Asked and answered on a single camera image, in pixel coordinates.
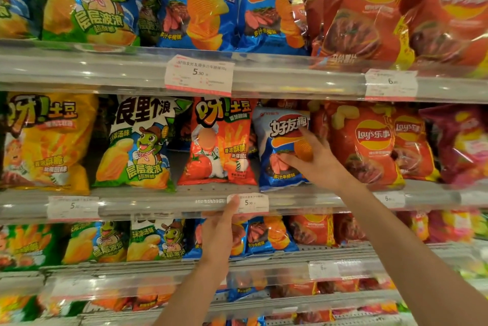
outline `forearm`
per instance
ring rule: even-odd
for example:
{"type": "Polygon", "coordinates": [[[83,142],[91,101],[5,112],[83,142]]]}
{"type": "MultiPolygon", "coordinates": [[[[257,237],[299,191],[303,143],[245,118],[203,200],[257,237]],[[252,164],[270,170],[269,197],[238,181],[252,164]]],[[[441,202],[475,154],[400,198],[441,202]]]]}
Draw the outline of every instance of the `forearm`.
{"type": "Polygon", "coordinates": [[[153,326],[202,326],[221,276],[209,263],[200,261],[178,286],[153,326]]]}
{"type": "Polygon", "coordinates": [[[338,195],[357,219],[420,326],[483,324],[488,302],[354,178],[338,195]]]}

